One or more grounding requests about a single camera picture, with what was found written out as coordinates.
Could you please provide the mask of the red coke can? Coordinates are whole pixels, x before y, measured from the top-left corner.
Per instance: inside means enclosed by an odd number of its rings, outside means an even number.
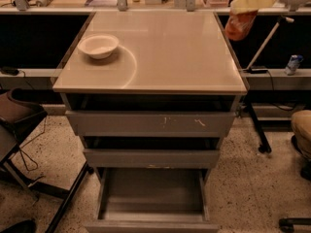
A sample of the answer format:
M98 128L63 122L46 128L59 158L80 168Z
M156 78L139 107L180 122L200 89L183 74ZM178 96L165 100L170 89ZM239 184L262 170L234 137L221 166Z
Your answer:
M225 34L231 41L241 41L245 39L255 21L258 12L247 12L242 14L230 13L225 25Z

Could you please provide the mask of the blue white can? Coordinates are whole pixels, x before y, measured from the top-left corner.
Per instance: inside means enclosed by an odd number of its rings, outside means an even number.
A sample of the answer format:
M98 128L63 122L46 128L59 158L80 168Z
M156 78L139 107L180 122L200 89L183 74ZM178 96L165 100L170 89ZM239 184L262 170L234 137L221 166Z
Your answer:
M285 67L285 74L288 76L293 75L299 68L300 63L303 61L303 56L300 54L294 54L290 57L288 64Z

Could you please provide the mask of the grey drawer cabinet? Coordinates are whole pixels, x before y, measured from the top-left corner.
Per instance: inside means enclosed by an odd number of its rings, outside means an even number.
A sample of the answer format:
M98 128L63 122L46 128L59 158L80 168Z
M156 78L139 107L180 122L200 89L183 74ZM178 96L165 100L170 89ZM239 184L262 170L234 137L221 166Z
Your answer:
M94 60L74 50L54 84L66 112L232 112L235 117L247 88L215 14L107 10L93 15L84 30L85 36L103 33L119 39L115 52ZM83 151L220 151L225 138L78 137Z

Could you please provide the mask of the top grey drawer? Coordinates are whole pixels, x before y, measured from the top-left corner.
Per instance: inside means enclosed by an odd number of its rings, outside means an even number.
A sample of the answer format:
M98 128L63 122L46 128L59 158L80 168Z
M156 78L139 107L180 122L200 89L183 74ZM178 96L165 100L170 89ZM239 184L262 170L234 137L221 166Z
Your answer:
M225 137L234 113L67 111L78 136Z

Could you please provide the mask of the middle grey drawer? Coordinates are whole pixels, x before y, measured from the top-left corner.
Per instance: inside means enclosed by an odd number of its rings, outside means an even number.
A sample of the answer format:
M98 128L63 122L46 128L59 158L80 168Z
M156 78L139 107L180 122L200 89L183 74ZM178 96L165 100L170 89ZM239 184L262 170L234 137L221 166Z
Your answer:
M84 149L92 167L113 168L214 168L220 157L218 150L104 150Z

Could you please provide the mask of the bottom grey open drawer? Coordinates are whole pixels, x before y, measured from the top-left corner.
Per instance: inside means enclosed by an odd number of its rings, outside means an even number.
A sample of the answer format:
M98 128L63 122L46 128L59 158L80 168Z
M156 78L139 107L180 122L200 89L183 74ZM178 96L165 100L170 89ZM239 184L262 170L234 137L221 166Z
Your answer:
M199 170L106 168L88 233L218 233Z

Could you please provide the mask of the white pole stand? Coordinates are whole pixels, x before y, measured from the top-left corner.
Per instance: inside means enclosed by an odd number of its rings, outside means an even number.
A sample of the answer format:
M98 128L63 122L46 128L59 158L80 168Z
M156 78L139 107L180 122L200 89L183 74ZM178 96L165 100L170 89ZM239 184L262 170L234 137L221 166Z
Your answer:
M272 27L272 29L270 30L269 34L264 39L263 43L260 45L259 49L257 50L257 52L253 56L252 60L248 64L247 68L244 70L245 72L250 72L250 70L252 69L253 64L256 62L256 60L260 56L261 52L264 50L264 48L266 47L268 42L271 40L273 35L276 33L277 29L279 28L279 26L281 25L281 23L283 21L285 21L286 23L294 23L294 19L292 17L279 16L277 21L276 21L276 23L275 23L275 25Z

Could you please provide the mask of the black power adapter right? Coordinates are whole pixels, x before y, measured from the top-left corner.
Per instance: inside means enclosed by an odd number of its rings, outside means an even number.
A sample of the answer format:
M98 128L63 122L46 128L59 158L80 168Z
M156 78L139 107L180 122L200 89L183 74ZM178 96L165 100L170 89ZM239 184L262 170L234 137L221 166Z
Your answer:
M264 74L267 73L268 69L264 66L252 66L248 70L250 74Z

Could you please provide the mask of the black power adapter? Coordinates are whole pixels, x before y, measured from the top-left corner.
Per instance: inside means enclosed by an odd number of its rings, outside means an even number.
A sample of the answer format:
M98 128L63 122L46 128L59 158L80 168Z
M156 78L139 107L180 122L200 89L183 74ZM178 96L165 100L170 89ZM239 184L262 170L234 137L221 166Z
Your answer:
M4 75L11 75L11 76L16 76L19 73L19 70L14 67L1 67L0 72Z
M264 74L267 73L268 69L264 66L252 66L248 70L250 74Z

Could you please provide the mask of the person tan trouser leg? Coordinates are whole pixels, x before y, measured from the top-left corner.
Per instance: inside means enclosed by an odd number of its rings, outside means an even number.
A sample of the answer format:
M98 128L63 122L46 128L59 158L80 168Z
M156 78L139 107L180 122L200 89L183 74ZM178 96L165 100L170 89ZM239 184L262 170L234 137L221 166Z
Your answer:
M311 111L294 113L291 125L297 149L306 159L311 159Z

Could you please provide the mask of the white bowl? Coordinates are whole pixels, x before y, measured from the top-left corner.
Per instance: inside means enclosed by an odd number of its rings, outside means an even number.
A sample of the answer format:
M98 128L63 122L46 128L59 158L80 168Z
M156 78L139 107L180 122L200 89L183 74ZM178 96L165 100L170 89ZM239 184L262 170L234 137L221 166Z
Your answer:
M119 42L117 37L109 34L89 35L78 43L78 50L93 59L104 59L112 54Z

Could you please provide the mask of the black chair base wheel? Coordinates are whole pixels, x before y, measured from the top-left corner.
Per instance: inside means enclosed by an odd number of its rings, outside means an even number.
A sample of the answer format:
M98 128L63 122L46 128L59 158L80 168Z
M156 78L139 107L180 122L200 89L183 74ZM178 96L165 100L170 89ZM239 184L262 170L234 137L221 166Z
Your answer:
M311 225L311 218L281 218L279 220L279 228L283 233L294 233L295 225Z

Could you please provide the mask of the black power adapter left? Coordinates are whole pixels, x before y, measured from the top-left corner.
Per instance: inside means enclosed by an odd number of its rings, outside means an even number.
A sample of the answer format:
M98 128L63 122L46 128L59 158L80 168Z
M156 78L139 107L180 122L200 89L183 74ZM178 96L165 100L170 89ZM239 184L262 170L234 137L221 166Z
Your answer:
M4 75L11 75L11 76L16 76L19 73L19 70L14 67L1 67L0 72Z

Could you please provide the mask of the brown office chair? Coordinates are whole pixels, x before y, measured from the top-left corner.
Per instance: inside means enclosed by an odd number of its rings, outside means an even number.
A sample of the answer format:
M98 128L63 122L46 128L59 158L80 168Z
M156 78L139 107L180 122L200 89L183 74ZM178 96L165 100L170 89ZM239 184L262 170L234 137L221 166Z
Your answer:
M41 183L24 176L10 157L21 151L21 144L47 117L47 111L38 103L22 100L20 89L2 91L0 94L0 178L3 182L20 185L35 201L37 193L60 198L62 204L45 233L54 233L64 216L86 173L93 170L85 163L69 189Z

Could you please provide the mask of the black shoe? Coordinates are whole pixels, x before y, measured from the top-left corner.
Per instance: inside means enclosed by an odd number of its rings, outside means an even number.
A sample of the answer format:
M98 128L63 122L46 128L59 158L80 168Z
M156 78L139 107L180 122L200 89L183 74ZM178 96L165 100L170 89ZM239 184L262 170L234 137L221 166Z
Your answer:
M16 223L0 233L35 233L36 232L36 223L33 220L24 220L19 223Z

